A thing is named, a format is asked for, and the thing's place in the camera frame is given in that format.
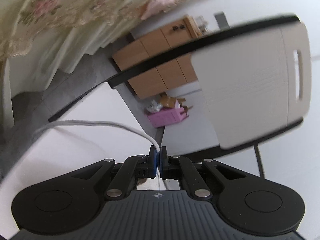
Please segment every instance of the ribbed rubber surface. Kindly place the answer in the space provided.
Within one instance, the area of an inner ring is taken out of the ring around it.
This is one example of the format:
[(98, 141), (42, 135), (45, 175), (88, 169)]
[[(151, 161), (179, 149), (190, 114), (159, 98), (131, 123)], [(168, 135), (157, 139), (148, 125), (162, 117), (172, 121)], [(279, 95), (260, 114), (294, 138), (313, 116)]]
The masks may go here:
[(260, 237), (227, 225), (213, 206), (188, 197), (186, 191), (132, 191), (108, 202), (98, 217), (76, 231), (40, 236), (21, 230), (12, 240), (303, 240), (291, 232)]

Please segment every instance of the cabinet door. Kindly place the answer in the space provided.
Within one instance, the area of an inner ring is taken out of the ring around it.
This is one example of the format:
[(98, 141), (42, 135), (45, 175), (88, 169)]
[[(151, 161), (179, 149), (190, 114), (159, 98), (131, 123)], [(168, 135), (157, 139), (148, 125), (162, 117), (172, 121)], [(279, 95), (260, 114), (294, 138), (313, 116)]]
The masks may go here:
[[(136, 40), (113, 55), (121, 70), (125, 70), (149, 57), (140, 40)], [(167, 90), (156, 68), (129, 80), (129, 84), (140, 99), (147, 98)]]
[(160, 29), (144, 35), (140, 40), (150, 57), (170, 49), (170, 46)]
[(177, 62), (188, 83), (198, 80), (195, 70), (191, 64), (191, 54), (187, 54), (177, 58)]
[(162, 27), (161, 30), (170, 47), (176, 47), (192, 39), (188, 27), (183, 19), (170, 23)]
[(174, 89), (187, 83), (176, 59), (157, 67), (167, 89)]
[(140, 99), (167, 91), (167, 87), (156, 68), (150, 69), (147, 72), (130, 79), (129, 84)]
[(120, 70), (125, 70), (144, 59), (149, 57), (140, 40), (136, 40), (121, 50), (117, 51), (113, 56)]

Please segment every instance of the pink box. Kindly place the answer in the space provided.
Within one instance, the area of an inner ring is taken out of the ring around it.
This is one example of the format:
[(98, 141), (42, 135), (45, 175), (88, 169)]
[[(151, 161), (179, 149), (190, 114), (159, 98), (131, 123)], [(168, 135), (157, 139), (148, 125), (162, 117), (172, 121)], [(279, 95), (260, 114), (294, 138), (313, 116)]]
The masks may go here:
[(187, 117), (188, 115), (184, 111), (183, 107), (177, 109), (165, 108), (161, 109), (158, 113), (148, 115), (148, 118), (153, 127), (156, 128), (181, 122)]

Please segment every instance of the white cable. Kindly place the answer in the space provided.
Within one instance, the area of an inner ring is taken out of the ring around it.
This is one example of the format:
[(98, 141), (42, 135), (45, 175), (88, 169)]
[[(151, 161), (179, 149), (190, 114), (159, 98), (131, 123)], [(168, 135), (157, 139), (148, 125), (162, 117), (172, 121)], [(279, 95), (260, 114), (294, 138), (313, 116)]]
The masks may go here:
[[(161, 190), (161, 188), (160, 188), (160, 171), (158, 169), (157, 169), (157, 177), (158, 177), (158, 183), (159, 183), (159, 190)], [(162, 179), (162, 182), (163, 182), (166, 190), (171, 190), (166, 179)]]
[(133, 127), (127, 126), (125, 124), (117, 123), (117, 122), (109, 122), (109, 121), (85, 121), (85, 120), (63, 120), (63, 121), (55, 121), (48, 123), (41, 127), (40, 129), (36, 130), (33, 134), (34, 137), (36, 137), (39, 133), (44, 132), (45, 130), (48, 130), (50, 128), (54, 128), (56, 126), (75, 126), (75, 125), (82, 125), (82, 126), (112, 126), (112, 127), (118, 127), (130, 132), (133, 132), (135, 134), (138, 134), (147, 140), (149, 140), (156, 148), (157, 153), (160, 152), (160, 147), (155, 139), (153, 139), (151, 136), (147, 135), (145, 132), (140, 131), (138, 129), (135, 129)]

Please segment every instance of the metal pin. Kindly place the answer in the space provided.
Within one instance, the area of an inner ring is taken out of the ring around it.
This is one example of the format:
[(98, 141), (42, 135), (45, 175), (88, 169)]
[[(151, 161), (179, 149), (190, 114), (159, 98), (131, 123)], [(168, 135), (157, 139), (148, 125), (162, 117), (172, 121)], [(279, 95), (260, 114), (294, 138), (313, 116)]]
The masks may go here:
[(107, 195), (108, 195), (109, 197), (119, 197), (119, 196), (122, 195), (122, 191), (119, 190), (119, 189), (116, 189), (116, 188), (109, 189), (109, 190), (107, 191)]
[(196, 191), (195, 191), (195, 195), (197, 196), (197, 197), (209, 197), (210, 196), (210, 191), (209, 190), (206, 190), (206, 189), (197, 189)]

